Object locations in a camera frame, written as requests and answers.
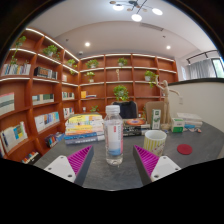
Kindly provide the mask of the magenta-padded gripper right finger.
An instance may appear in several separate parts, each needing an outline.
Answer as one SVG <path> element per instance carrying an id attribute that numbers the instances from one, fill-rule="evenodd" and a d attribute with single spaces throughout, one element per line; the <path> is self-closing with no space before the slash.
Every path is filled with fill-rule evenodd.
<path id="1" fill-rule="evenodd" d="M 158 157 L 137 145 L 133 146 L 133 156 L 144 185 L 180 170 L 180 167 L 169 157 Z"/>

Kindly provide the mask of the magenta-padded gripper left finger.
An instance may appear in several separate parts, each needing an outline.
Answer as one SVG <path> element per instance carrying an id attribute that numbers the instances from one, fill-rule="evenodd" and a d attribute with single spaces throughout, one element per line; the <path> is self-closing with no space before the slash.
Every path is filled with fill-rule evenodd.
<path id="1" fill-rule="evenodd" d="M 82 186 L 93 155 L 94 148 L 90 145 L 68 157 L 64 155 L 58 156 L 45 168 L 45 171 Z"/>

